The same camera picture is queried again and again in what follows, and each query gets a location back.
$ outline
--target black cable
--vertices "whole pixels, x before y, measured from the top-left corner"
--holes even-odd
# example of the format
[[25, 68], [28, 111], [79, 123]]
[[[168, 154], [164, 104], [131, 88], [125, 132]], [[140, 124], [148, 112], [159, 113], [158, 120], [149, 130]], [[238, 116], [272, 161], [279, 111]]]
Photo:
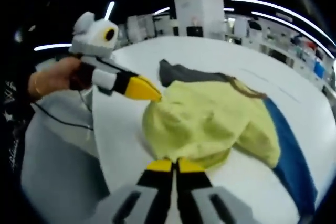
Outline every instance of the black cable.
[[90, 113], [92, 113], [92, 110], [89, 108], [89, 106], [85, 103], [85, 100], [82, 96], [82, 93], [80, 91], [78, 91], [80, 99], [82, 100], [82, 102], [84, 103], [85, 107], [88, 109], [88, 111], [90, 111]]
[[91, 130], [93, 131], [93, 128], [89, 127], [89, 126], [85, 126], [85, 125], [80, 125], [80, 124], [74, 124], [74, 123], [67, 123], [64, 122], [58, 118], [56, 118], [55, 116], [51, 115], [48, 111], [46, 111], [41, 105], [37, 104], [37, 103], [33, 103], [34, 105], [36, 105], [36, 107], [38, 107], [42, 112], [44, 112], [47, 116], [49, 116], [50, 118], [54, 119], [55, 121], [61, 123], [61, 124], [65, 124], [65, 125], [69, 125], [72, 127], [78, 127], [78, 128], [83, 128], [83, 129], [87, 129], [87, 130]]

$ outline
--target ceiling light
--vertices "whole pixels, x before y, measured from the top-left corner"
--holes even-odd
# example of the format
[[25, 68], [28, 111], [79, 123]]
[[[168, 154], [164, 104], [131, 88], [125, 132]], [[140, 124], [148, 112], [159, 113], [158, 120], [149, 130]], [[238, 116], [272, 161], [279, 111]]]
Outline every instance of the ceiling light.
[[41, 51], [45, 49], [58, 48], [58, 47], [71, 47], [71, 44], [52, 44], [52, 45], [39, 46], [35, 47], [34, 51]]
[[36, 28], [36, 25], [33, 25], [33, 26], [30, 27], [30, 29], [28, 31], [34, 31], [35, 28]]
[[162, 9], [162, 10], [159, 10], [159, 11], [155, 12], [154, 15], [159, 14], [159, 13], [162, 13], [162, 12], [166, 12], [167, 10], [170, 10], [170, 8], [167, 7], [167, 8], [164, 8], [164, 9]]
[[18, 43], [21, 43], [23, 40], [22, 40], [22, 33], [21, 31], [16, 31], [15, 34], [14, 34], [14, 40]]
[[273, 7], [275, 9], [281, 10], [285, 13], [288, 13], [288, 14], [302, 20], [303, 22], [307, 23], [311, 27], [313, 27], [316, 31], [323, 34], [326, 38], [328, 38], [336, 46], [335, 42], [324, 31], [322, 31], [318, 26], [316, 26], [311, 21], [307, 20], [306, 18], [302, 17], [301, 15], [299, 15], [299, 14], [297, 14], [297, 13], [295, 13], [295, 12], [289, 10], [289, 9], [286, 9], [284, 7], [281, 7], [281, 6], [272, 4], [272, 3], [268, 3], [268, 2], [265, 2], [265, 1], [260, 1], [260, 0], [232, 0], [232, 1], [250, 2], [250, 3], [255, 3], [255, 4], [260, 4], [260, 5], [266, 5], [266, 6]]
[[305, 35], [306, 37], [308, 37], [309, 39], [311, 39], [312, 41], [314, 41], [320, 48], [323, 49], [323, 51], [325, 51], [332, 59], [334, 59], [334, 55], [332, 55], [332, 53], [324, 46], [322, 45], [321, 42], [319, 42], [317, 39], [315, 39], [313, 36], [311, 36], [309, 33], [307, 33], [306, 31], [302, 30], [301, 28], [287, 22], [287, 21], [284, 21], [280, 18], [276, 18], [276, 17], [273, 17], [273, 16], [270, 16], [270, 15], [267, 15], [267, 14], [263, 14], [263, 13], [259, 13], [259, 12], [252, 12], [252, 14], [254, 15], [258, 15], [258, 16], [261, 16], [261, 17], [265, 17], [265, 18], [269, 18], [269, 19], [273, 19], [277, 22], [280, 22], [280, 23], [283, 23], [284, 25], [287, 25], [293, 29], [295, 29], [296, 31], [302, 33], [303, 35]]
[[107, 11], [106, 11], [106, 14], [105, 14], [105, 20], [108, 20], [110, 15], [111, 15], [111, 12], [112, 12], [112, 9], [114, 8], [114, 4], [115, 2], [114, 1], [111, 1], [110, 4], [109, 4], [109, 7], [107, 7]]

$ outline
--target yellow towel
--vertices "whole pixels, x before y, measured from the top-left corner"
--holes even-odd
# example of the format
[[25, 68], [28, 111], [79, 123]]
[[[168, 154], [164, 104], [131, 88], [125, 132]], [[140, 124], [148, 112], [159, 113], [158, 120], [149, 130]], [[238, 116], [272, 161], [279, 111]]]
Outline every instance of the yellow towel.
[[[244, 88], [239, 81], [236, 85]], [[249, 98], [230, 83], [173, 82], [161, 102], [146, 108], [143, 131], [157, 158], [186, 157], [205, 168], [225, 161], [235, 144], [271, 168], [280, 157], [262, 99]]]

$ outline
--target black sleeve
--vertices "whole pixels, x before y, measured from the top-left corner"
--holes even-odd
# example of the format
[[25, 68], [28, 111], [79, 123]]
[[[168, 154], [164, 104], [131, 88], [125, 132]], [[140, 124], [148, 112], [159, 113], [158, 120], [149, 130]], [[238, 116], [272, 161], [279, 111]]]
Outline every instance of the black sleeve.
[[33, 116], [28, 95], [28, 80], [33, 72], [35, 67], [28, 62], [8, 62], [0, 80], [1, 223], [41, 223], [20, 186], [25, 130]]

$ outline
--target blue fabric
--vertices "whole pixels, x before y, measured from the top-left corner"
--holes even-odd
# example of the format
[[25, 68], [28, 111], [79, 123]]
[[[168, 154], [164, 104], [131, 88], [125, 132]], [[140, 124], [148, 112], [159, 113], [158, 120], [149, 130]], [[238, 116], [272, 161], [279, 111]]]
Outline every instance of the blue fabric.
[[315, 67], [314, 67], [314, 73], [318, 77], [323, 78], [324, 72], [325, 72], [324, 66], [320, 62], [316, 61], [315, 62]]
[[293, 198], [300, 215], [312, 215], [317, 190], [302, 150], [277, 106], [270, 99], [264, 99], [264, 104], [275, 124], [281, 149], [278, 165], [273, 171]]

